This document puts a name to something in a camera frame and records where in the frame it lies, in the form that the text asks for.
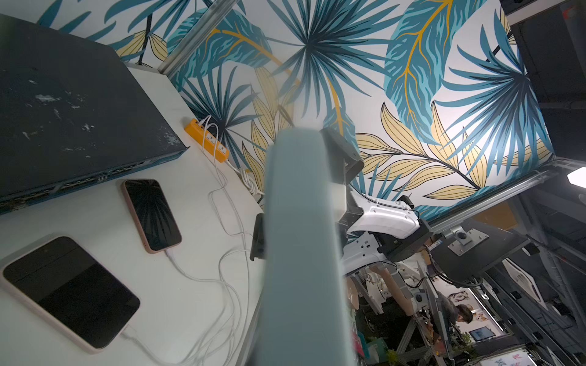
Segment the phone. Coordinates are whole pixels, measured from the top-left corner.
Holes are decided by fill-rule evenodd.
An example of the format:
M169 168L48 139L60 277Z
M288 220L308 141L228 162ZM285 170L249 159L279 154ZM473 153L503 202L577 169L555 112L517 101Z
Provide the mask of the phone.
M161 253L182 242L177 222L157 180L128 179L121 188L148 253Z
M69 236L49 236L2 259L1 286L89 354L106 349L141 305Z
M354 363L330 183L319 132L278 135L267 156L257 365Z

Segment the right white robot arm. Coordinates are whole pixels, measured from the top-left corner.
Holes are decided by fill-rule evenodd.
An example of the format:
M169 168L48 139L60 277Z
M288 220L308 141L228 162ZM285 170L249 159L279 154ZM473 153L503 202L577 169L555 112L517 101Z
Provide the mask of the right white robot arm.
M387 201L350 189L346 213L339 224L345 275L377 262L408 259L432 236L429 224L418 216L405 195Z

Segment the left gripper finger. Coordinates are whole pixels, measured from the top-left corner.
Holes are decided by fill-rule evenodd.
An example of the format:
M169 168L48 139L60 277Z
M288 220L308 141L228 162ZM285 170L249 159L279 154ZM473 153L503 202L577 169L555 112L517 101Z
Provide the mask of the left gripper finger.
M253 229L253 240L250 248L250 260L265 259L264 214L258 213Z

